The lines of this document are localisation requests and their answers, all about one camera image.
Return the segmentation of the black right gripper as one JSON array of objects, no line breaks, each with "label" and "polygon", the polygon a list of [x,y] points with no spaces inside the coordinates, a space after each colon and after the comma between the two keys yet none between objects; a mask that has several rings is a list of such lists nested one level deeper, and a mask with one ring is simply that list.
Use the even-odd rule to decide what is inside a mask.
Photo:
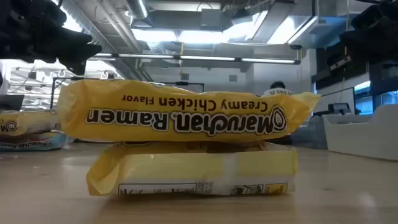
[{"label": "black right gripper", "polygon": [[373,63],[397,60],[396,1],[371,1],[353,19],[353,28],[339,35],[340,42],[353,49],[353,58]]}]

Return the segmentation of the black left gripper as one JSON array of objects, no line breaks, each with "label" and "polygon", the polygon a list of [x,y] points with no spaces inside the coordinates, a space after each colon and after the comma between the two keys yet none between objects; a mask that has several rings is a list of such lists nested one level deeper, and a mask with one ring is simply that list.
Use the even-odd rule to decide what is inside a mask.
[{"label": "black left gripper", "polygon": [[102,51],[92,36],[66,30],[63,1],[1,0],[1,58],[33,62],[60,61],[75,75],[84,75],[86,61]]}]

